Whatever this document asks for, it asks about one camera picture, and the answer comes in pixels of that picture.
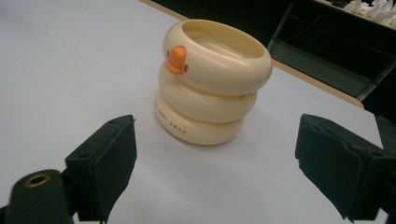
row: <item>white surface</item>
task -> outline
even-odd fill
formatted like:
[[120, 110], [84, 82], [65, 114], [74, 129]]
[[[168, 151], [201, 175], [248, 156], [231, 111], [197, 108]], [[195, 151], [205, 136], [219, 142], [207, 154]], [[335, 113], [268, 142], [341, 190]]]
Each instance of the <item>white surface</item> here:
[[153, 103], [175, 22], [136, 1], [0, 2], [0, 206], [18, 179], [62, 171], [103, 123], [133, 114], [137, 162], [109, 223], [348, 223], [298, 168], [299, 120], [332, 119], [380, 146], [374, 116], [274, 69], [235, 139], [179, 142]]

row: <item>tabletop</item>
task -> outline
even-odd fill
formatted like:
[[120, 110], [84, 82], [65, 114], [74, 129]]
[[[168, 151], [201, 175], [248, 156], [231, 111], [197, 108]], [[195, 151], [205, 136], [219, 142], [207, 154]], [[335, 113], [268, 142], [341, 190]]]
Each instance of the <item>tabletop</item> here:
[[188, 144], [154, 109], [178, 19], [121, 0], [2, 1], [0, 18], [0, 206], [18, 179], [62, 171], [103, 123], [133, 114], [137, 161], [109, 223], [349, 223], [298, 168], [299, 121], [331, 119], [381, 147], [371, 113], [275, 67], [233, 140]]

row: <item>orange beak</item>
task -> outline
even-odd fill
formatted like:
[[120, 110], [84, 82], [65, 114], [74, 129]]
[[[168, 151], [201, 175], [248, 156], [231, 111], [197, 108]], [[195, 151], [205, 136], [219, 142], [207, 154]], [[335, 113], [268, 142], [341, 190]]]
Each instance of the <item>orange beak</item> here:
[[186, 49], [183, 46], [177, 46], [169, 50], [166, 54], [168, 61], [166, 67], [175, 75], [183, 75], [183, 71], [187, 72], [188, 66], [184, 64], [186, 61]]

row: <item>crumpled white paper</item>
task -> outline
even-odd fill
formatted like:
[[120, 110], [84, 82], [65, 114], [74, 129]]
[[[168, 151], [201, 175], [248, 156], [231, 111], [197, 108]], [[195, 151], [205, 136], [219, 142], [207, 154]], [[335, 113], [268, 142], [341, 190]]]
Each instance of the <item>crumpled white paper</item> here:
[[396, 7], [392, 0], [374, 0], [370, 7], [361, 0], [351, 1], [345, 10], [392, 28], [396, 28]]

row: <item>pen holder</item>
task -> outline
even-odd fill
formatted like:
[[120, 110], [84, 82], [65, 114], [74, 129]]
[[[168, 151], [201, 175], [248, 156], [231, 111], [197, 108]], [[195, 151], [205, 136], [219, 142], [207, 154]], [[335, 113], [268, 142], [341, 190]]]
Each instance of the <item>pen holder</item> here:
[[173, 25], [163, 54], [157, 117], [170, 133], [199, 145], [223, 143], [238, 133], [273, 68], [258, 40], [214, 21]]

